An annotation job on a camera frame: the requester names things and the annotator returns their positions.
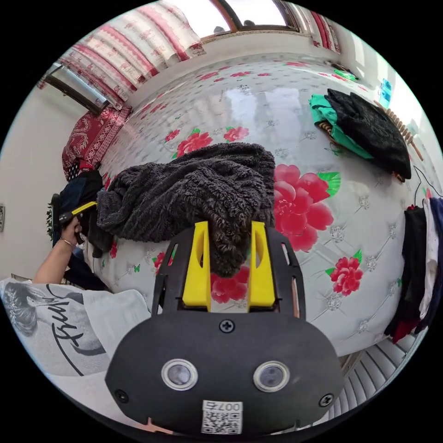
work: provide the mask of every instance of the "gray fuzzy blanket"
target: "gray fuzzy blanket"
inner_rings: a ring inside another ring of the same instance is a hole
[[[98,194],[97,225],[122,239],[160,242],[208,221],[211,271],[232,277],[247,258],[251,222],[274,225],[274,169],[273,155],[248,143],[134,166]]]

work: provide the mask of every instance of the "qr code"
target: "qr code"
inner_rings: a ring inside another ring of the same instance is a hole
[[[203,411],[203,434],[241,434],[241,413]]]

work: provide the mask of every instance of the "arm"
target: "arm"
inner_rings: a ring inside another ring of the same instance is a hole
[[[61,239],[55,244],[46,260],[38,269],[33,283],[56,284],[59,285],[63,280],[63,275],[71,258],[77,240],[75,233],[81,232],[82,228],[77,218],[63,229]]]

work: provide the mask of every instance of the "red striped curtain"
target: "red striped curtain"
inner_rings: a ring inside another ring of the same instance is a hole
[[[323,15],[317,14],[299,5],[294,5],[298,18],[303,21],[303,28],[311,34],[314,45],[340,54],[340,45],[335,35],[332,22]]]
[[[59,62],[121,108],[146,80],[203,54],[201,41],[182,11],[161,0],[100,26]]]

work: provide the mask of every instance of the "red patterned pillow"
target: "red patterned pillow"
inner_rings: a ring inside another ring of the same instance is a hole
[[[132,108],[120,111],[107,107],[98,117],[87,112],[74,126],[61,156],[68,180],[69,168],[79,161],[95,166],[102,161],[115,136],[124,125]]]

